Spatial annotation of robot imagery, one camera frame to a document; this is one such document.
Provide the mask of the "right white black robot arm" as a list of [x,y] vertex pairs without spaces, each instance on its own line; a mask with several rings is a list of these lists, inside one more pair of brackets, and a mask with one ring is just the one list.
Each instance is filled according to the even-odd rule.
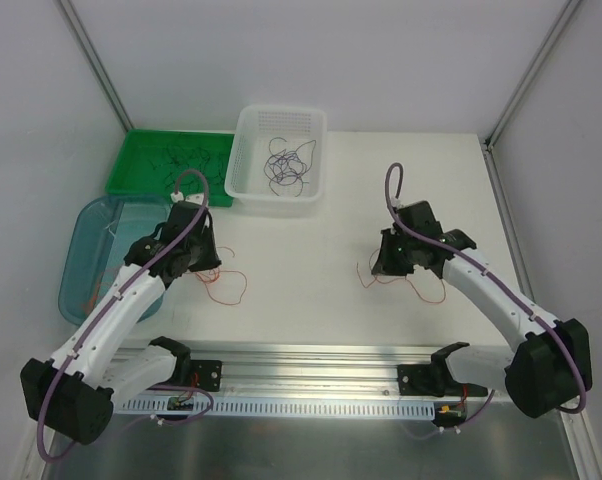
[[462,293],[498,330],[501,347],[448,345],[411,378],[424,395],[450,395],[464,384],[506,392],[530,418],[551,410],[582,412],[592,387],[589,334],[576,319],[561,321],[504,282],[459,229],[444,231],[431,206],[392,199],[391,227],[382,230],[375,276],[431,271]]

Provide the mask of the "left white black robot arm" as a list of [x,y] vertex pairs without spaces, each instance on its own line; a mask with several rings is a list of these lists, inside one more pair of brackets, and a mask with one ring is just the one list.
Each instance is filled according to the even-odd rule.
[[175,280],[219,264],[209,209],[185,200],[172,205],[151,235],[130,246],[109,290],[80,328],[49,359],[32,358],[20,372],[39,447],[45,429],[89,445],[121,404],[155,385],[180,389],[189,384],[190,349],[165,336],[116,368],[110,363]]

